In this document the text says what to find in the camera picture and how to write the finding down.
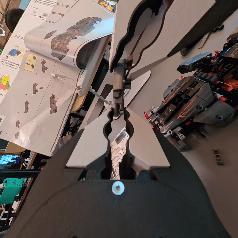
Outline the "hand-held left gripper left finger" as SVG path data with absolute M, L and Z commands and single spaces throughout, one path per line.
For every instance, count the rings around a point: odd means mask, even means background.
M 111 176 L 112 160 L 109 134 L 112 132 L 113 109 L 107 110 L 80 130 L 80 138 L 66 164 L 67 168 L 95 170 Z

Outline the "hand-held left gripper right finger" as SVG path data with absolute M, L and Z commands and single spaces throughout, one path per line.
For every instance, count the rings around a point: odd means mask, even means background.
M 124 155 L 124 176 L 136 176 L 141 171 L 169 168 L 170 163 L 153 131 L 131 109 L 124 109 L 126 132 L 129 138 Z

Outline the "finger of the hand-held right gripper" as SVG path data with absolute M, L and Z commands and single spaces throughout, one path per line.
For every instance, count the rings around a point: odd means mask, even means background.
M 154 4 L 154 0 L 119 0 L 109 57 L 110 72 L 115 69 L 126 45 L 134 35 L 139 35 L 147 27 L 152 17 Z
M 214 0 L 175 0 L 165 13 L 157 39 L 142 52 L 128 77 L 139 77 L 168 59 L 168 54 L 214 4 Z

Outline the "small grey lego subassembly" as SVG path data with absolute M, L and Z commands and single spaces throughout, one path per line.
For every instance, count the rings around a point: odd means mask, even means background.
M 120 59 L 114 69 L 113 79 L 113 112 L 114 117 L 124 114 L 124 91 L 131 88 L 131 81 L 127 80 L 126 71 L 130 71 L 133 55 Z

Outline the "black lego axle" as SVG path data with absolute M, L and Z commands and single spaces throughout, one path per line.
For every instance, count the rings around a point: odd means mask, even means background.
M 224 25 L 219 25 L 219 26 L 217 26 L 216 28 L 214 28 L 213 30 L 211 30 L 209 33 L 207 33 L 207 34 L 203 37 L 203 39 L 201 40 L 201 43 L 199 44 L 198 49 L 202 49 L 202 48 L 204 47 L 205 43 L 207 42 L 207 40 L 209 39 L 209 37 L 210 37 L 213 33 L 217 32 L 217 31 L 221 31 L 221 30 L 223 30 L 223 29 L 224 29 Z

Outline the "lego sticker sheet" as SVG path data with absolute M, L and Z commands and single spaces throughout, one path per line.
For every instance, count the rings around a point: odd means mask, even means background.
M 119 163 L 122 162 L 123 156 L 126 153 L 126 144 L 129 135 L 124 127 L 117 135 L 115 140 L 111 143 L 111 160 L 112 160 L 112 173 L 111 180 L 120 180 Z

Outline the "large grey lego vehicle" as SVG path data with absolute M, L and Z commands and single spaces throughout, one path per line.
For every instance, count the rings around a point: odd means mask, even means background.
M 152 127 L 178 150 L 188 151 L 184 139 L 203 124 L 224 128 L 238 117 L 238 35 L 232 33 L 222 50 L 200 53 L 181 63 L 181 76 L 164 91 L 157 108 L 144 112 Z

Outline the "dark grey lego plate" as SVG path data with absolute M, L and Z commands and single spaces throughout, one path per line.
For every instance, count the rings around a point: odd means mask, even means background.
M 214 156 L 216 158 L 216 164 L 217 165 L 224 165 L 224 161 L 221 158 L 220 150 L 213 149 L 212 151 L 213 151 L 213 154 L 214 154 Z

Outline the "lego instruction booklet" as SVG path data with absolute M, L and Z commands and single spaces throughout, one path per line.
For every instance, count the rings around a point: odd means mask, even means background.
M 0 138 L 52 156 L 113 32 L 115 3 L 31 0 L 0 56 Z

